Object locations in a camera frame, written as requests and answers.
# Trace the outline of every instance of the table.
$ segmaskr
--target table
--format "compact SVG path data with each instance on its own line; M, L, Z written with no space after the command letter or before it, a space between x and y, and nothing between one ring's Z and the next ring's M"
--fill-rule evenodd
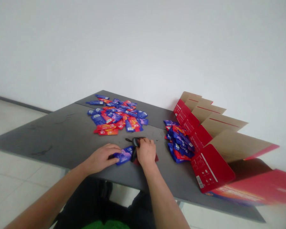
M145 136L153 139L159 161L159 170L177 200L196 204L216 211L228 213L245 219L265 222L255 207L240 206L228 201L202 194L190 163L177 164L171 158L164 139L166 130L162 125L164 119L174 117L173 112L155 106L148 106L130 98L98 92L121 100L138 103L138 109L148 113L151 125L143 126L143 132L129 133L125 128L119 130L118 135L99 136L93 134L96 129L94 122L87 115L91 109L83 102L95 100L95 96L88 96L76 103L70 104L35 121L18 127L0 136L0 150L18 156L43 161L49 164L72 169L83 162L99 147L113 143L121 148L129 146L125 138ZM148 185L140 166L127 162L121 166L110 166L103 171L93 174L93 177L108 180L139 190L148 191Z

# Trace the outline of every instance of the forearm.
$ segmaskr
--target forearm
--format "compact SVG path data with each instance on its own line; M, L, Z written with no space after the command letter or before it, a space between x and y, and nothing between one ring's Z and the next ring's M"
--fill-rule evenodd
M87 173L81 165L72 169L35 203L7 225L6 229L49 228L67 200L86 176Z
M156 164L143 168L157 229L190 228Z

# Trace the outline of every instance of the white wall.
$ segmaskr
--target white wall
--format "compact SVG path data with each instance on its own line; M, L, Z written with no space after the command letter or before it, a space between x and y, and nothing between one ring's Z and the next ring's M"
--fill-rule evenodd
M282 147L286 1L0 1L0 96L57 110L96 91L172 109L186 90Z

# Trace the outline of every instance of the black scissors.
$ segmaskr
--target black scissors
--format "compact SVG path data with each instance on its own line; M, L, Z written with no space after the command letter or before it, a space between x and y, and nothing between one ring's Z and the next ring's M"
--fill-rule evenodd
M145 138L145 137L134 137L132 140L130 140L129 138L125 138L126 141L131 142L134 148L134 151L131 155L131 162L134 162L137 158L137 147L140 147L140 139L141 138Z

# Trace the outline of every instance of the person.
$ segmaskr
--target person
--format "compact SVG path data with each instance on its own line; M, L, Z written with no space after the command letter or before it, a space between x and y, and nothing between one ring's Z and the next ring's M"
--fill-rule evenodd
M141 191L128 208L109 201L110 183L89 175L117 163L119 159L110 159L114 153L121 153L121 148L114 144L97 149L5 228L41 229L57 222L56 229L189 229L155 163L156 145L148 138L140 139L137 156L150 194Z

